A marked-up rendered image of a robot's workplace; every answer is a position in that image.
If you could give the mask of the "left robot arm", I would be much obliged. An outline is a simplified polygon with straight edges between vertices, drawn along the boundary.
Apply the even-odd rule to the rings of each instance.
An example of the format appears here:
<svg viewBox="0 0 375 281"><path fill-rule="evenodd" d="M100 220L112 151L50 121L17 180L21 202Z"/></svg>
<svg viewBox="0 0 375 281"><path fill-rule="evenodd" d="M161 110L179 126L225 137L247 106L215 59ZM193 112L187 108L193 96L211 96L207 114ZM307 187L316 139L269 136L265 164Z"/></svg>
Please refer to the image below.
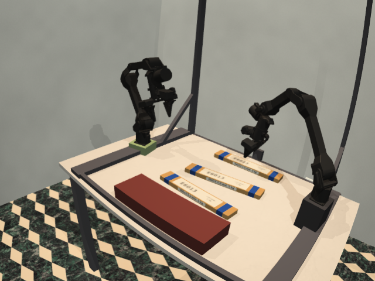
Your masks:
<svg viewBox="0 0 375 281"><path fill-rule="evenodd" d="M311 163L314 187L309 199L324 206L329 200L332 187L337 185L338 180L333 161L326 153L316 116L318 111L316 98L297 88L287 88L286 91L273 100L262 102L261 105L255 102L248 111L258 121L257 127L263 131L267 131L270 126L268 124L274 125L273 118L270 118L268 115L276 115L279 109L290 101L296 105L298 112L305 119L315 157L313 163Z"/></svg>

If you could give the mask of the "tan welding electrode pack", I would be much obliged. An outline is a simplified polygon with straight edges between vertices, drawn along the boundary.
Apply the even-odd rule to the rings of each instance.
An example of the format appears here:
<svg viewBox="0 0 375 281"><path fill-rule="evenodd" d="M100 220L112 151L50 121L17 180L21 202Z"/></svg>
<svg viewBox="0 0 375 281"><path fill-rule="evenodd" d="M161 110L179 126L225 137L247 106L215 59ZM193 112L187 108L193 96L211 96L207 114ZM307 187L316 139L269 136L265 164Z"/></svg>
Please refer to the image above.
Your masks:
<svg viewBox="0 0 375 281"><path fill-rule="evenodd" d="M194 163L187 166L185 168L185 172L258 200L265 192L265 189L215 172Z"/></svg>

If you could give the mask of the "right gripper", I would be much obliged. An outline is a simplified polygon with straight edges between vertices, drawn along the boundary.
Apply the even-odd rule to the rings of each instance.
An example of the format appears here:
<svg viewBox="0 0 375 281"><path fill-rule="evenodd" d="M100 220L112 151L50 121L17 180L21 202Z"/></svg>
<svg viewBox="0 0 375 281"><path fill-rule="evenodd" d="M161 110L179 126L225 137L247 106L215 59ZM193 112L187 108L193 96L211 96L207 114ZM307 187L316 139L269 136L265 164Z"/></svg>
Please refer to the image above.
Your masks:
<svg viewBox="0 0 375 281"><path fill-rule="evenodd" d="M143 107L142 109L144 109L146 111L146 113L151 117L151 119L154 122L156 122L156 118L155 118L155 111L154 111L155 105L153 105L153 104L156 103L156 102L164 101L163 104L164 104L164 107L166 109L166 113L167 113L168 117L171 117L172 105L176 101L174 99L178 98L177 94L175 94L172 99L170 98L168 100L164 100L164 99L159 100L159 98L158 98L156 100L155 99L155 90L158 87L159 87L159 89L162 89L163 86L164 85L162 85L162 83L150 85L149 88L148 88L148 91L150 91L151 98L149 98L147 100L139 101L139 103L138 103L139 108Z"/></svg>

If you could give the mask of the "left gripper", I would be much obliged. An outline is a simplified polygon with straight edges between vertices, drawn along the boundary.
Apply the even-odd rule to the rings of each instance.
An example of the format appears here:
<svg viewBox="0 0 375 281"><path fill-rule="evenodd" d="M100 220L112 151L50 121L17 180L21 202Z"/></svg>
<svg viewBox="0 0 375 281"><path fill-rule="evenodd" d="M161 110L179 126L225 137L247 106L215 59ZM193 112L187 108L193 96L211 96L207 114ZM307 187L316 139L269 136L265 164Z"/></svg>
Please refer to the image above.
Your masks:
<svg viewBox="0 0 375 281"><path fill-rule="evenodd" d="M255 127L253 127L253 129L255 131L254 131L252 140L249 139L249 138L245 138L241 142L241 145L243 147L245 147L244 148L244 158L246 158L252 152L255 152L258 148L260 148L269 139L269 134L265 134L265 133L268 133L268 131L261 130L260 128L257 127L257 125Z"/></svg>

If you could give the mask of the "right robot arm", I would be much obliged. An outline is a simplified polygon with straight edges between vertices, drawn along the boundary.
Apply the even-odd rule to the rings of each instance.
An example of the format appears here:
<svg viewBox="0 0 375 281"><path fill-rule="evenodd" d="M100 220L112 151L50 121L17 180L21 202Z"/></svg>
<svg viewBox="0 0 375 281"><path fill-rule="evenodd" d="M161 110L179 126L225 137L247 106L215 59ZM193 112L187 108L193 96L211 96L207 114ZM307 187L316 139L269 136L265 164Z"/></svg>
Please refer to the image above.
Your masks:
<svg viewBox="0 0 375 281"><path fill-rule="evenodd" d="M138 103L142 100L137 88L139 72L136 69L147 70L145 77L147 76L148 85L169 81L172 78L172 72L167 66L163 65L159 57L145 58L142 61L129 63L127 68L122 72L120 80L123 87L128 90L136 112L135 124L133 125L133 131L136 132L136 141L134 143L145 146L151 142L150 131L153 131L155 123L146 111L142 109L143 107L139 108ZM136 71L135 73L129 73L131 70ZM158 87L155 90L155 99L163 98L164 100L168 100L172 99L175 94L176 90L173 87L169 89L165 89L165 86L162 89Z"/></svg>

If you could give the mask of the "tan cardboard pack with blue bands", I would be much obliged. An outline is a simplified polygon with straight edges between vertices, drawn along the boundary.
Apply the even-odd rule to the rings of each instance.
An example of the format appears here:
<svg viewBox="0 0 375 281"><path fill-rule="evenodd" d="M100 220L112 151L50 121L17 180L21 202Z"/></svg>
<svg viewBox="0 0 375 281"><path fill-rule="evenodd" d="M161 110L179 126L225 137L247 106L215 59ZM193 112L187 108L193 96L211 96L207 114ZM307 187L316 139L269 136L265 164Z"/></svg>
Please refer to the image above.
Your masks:
<svg viewBox="0 0 375 281"><path fill-rule="evenodd" d="M268 169L266 167L260 166L256 163L245 160L241 157L233 155L229 152L225 152L223 150L220 150L220 151L216 152L214 154L214 157L217 158L217 159L220 159L224 162L227 162L231 165L234 165L234 166L237 166L241 169L244 169L248 172L251 172L251 173L254 173L258 176L261 176L265 179L271 180L275 183L279 183L284 176L281 173L278 173L278 172L273 171L271 169Z"/></svg>

